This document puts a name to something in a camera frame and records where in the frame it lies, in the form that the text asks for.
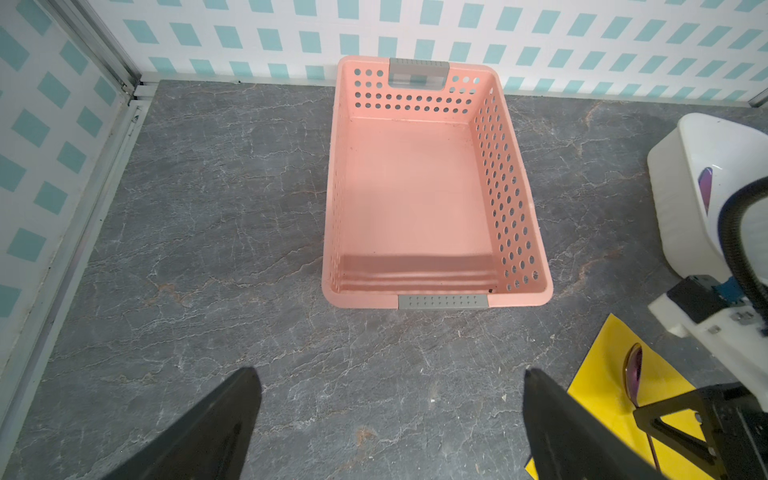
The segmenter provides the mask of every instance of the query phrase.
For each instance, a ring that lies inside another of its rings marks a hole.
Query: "wallpaper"
[[[142,71],[333,80],[344,55],[487,64],[518,90],[746,101],[765,0],[89,0]]]
[[[0,5],[0,372],[123,102],[37,3]]]

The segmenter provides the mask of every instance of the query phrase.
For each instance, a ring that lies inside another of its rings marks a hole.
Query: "spoon handle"
[[[648,435],[647,433],[645,436],[648,437],[648,445],[650,446],[650,453],[654,456],[654,464],[656,465],[656,470],[661,473],[661,467],[659,466],[659,458],[656,456],[656,449],[654,448],[654,440]]]

